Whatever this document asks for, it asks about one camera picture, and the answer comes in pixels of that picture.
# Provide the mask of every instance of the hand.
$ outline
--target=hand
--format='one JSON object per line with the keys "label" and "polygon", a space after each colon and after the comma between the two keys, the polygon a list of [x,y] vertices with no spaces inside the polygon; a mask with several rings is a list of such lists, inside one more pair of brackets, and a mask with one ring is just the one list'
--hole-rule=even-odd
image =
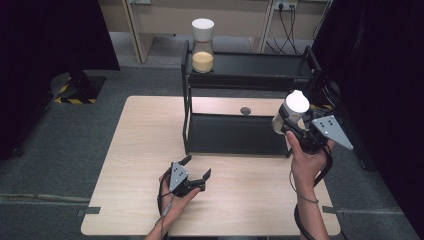
{"label": "hand", "polygon": [[[162,178],[164,176],[161,176],[159,178],[159,182],[162,181]],[[168,179],[165,179],[162,187],[162,196],[169,193],[169,186],[168,186]],[[178,218],[181,217],[181,215],[184,212],[185,207],[187,204],[194,198],[196,195],[200,192],[200,188],[195,188],[192,191],[190,191],[186,196],[184,197],[176,197],[174,194],[170,193],[164,197],[162,197],[162,211],[166,208],[168,203],[172,201],[171,208],[169,209],[168,213],[166,214],[165,219],[169,221],[171,224],[174,223]]]}
{"label": "hand", "polygon": [[[313,188],[316,176],[327,163],[327,156],[322,150],[314,155],[306,154],[300,148],[299,141],[291,131],[287,131],[286,136],[293,151],[291,170],[296,187],[300,188],[299,190]],[[331,151],[334,147],[334,141],[328,140],[327,145],[329,151]]]}

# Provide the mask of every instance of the shelf top tier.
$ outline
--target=shelf top tier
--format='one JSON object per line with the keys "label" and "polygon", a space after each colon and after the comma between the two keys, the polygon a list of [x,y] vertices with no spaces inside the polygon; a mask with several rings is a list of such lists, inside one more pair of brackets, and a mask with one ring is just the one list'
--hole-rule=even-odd
{"label": "shelf top tier", "polygon": [[186,74],[191,77],[237,76],[311,79],[312,72],[303,55],[270,55],[249,53],[215,53],[213,69],[209,73],[198,73],[191,65],[192,53],[188,53]]}

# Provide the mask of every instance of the shelf bottom tier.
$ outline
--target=shelf bottom tier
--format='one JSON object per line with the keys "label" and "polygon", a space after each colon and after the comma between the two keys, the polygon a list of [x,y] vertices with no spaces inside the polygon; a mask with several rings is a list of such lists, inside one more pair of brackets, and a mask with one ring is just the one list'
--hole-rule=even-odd
{"label": "shelf bottom tier", "polygon": [[189,152],[283,155],[284,135],[274,132],[272,116],[235,116],[193,113],[188,133]]}

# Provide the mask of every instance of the light wood tabletop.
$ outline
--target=light wood tabletop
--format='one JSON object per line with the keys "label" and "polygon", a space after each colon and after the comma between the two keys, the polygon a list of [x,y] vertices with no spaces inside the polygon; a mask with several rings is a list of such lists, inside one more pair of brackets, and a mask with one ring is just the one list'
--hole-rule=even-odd
{"label": "light wood tabletop", "polygon": [[[195,112],[274,115],[281,99],[193,98]],[[159,177],[186,155],[182,137],[183,97],[132,96],[127,99],[81,226],[85,235],[147,235],[159,219]],[[192,154],[189,180],[212,169],[206,191],[186,207],[170,236],[299,235],[289,183],[291,158]],[[332,207],[324,181],[315,188],[320,206]],[[335,214],[323,213],[330,235],[340,232]]]}

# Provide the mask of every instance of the forearm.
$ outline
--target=forearm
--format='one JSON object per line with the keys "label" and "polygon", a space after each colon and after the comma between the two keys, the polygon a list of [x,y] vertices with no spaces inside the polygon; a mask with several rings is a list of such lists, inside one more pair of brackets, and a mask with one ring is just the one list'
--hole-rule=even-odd
{"label": "forearm", "polygon": [[166,219],[160,219],[155,227],[150,231],[149,235],[147,235],[144,240],[161,240],[163,236],[169,231],[172,226],[172,221]]}
{"label": "forearm", "polygon": [[329,239],[318,203],[305,200],[316,200],[314,188],[298,186],[297,193],[299,218],[303,227],[315,239]]}

